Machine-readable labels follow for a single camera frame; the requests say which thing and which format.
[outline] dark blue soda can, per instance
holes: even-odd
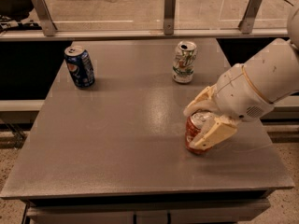
[[[69,73],[79,88],[90,87],[94,83],[91,58],[86,49],[73,46],[64,51],[65,62]]]

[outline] tiled floor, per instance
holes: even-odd
[[[295,4],[298,0],[288,1]],[[163,26],[164,0],[46,0],[46,2],[53,20],[62,30],[151,30]],[[176,28],[235,28],[243,16],[247,2],[248,0],[178,0]],[[291,8],[292,6],[283,0],[263,0],[256,27],[285,27]],[[34,11],[31,18],[38,20]],[[276,129],[265,128],[268,132]],[[292,134],[298,132],[293,126],[282,126],[278,130],[282,132],[281,135],[285,135],[287,131],[292,131]],[[246,223],[299,223],[299,143],[288,143],[288,138],[283,142],[276,143],[276,148],[296,188],[273,193],[269,198],[272,207]],[[0,189],[19,152],[16,149],[0,148]],[[21,202],[0,200],[0,223],[20,224],[23,209],[24,204]]]

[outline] can lid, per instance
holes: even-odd
[[[181,41],[178,43],[178,47],[182,50],[195,50],[197,48],[192,41]]]
[[[78,56],[84,52],[84,48],[82,46],[73,46],[65,49],[64,53],[68,56]]]
[[[201,129],[208,118],[213,117],[213,114],[209,111],[198,111],[191,115],[190,119],[192,124],[197,128]]]

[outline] red can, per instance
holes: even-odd
[[[201,128],[208,118],[212,117],[212,113],[208,111],[197,111],[187,118],[186,133],[185,133],[185,146],[186,148],[195,154],[202,154],[209,150],[195,149],[190,147],[190,142],[194,137],[201,132]]]

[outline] soda can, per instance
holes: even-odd
[[[199,134],[202,130],[206,120],[213,117],[213,114],[208,111],[197,111],[187,118],[186,122],[186,133],[185,133],[185,146],[186,148],[195,154],[201,154],[209,150],[201,150],[190,147],[190,142],[194,137]]]
[[[90,87],[94,83],[93,65],[86,49],[81,46],[69,47],[64,51],[64,58],[77,87]]]
[[[197,55],[196,44],[192,41],[181,41],[175,52],[173,79],[178,83],[189,83],[193,78],[193,62]]]

